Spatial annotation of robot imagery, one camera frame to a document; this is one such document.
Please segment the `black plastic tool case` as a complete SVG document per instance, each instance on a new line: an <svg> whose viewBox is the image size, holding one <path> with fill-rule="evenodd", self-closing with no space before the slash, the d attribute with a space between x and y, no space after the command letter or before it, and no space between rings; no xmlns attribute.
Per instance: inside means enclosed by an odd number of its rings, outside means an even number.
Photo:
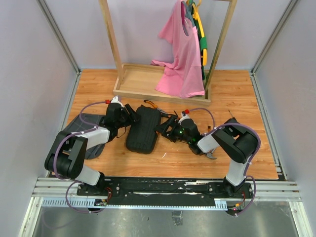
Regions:
<svg viewBox="0 0 316 237"><path fill-rule="evenodd" d="M161 114L157 109L144 105L136 110L136 114L140 120L131 125L125 146L131 152L150 154L158 138L155 128L160 125Z"/></svg>

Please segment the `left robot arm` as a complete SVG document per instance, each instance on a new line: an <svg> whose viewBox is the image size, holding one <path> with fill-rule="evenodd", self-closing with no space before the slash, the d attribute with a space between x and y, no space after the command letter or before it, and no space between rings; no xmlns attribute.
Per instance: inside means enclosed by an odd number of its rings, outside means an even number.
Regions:
<svg viewBox="0 0 316 237"><path fill-rule="evenodd" d="M83 111L98 104L108 105L106 114L98 123L85 121ZM53 172L58 179L84 183L94 195L101 195L106 189L105 175L84 165L86 151L111 142L118 136L120 128L127 128L140 121L140 118L129 104L121 102L119 96L86 105L79 113L79 119L91 128L78 132L59 132L46 157L44 168Z"/></svg>

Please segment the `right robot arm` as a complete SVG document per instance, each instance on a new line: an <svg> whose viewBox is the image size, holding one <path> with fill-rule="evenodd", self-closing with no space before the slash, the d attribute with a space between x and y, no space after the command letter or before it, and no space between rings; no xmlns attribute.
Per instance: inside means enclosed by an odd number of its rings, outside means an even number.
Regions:
<svg viewBox="0 0 316 237"><path fill-rule="evenodd" d="M155 132L171 142L188 144L190 150L199 156L212 157L217 148L222 148L231 159L229 171L223 180L224 193L231 198L240 194L250 163L261 146L258 134L239 123L235 117L201 134L189 114L183 112L181 118L169 115L167 121L155 127Z"/></svg>

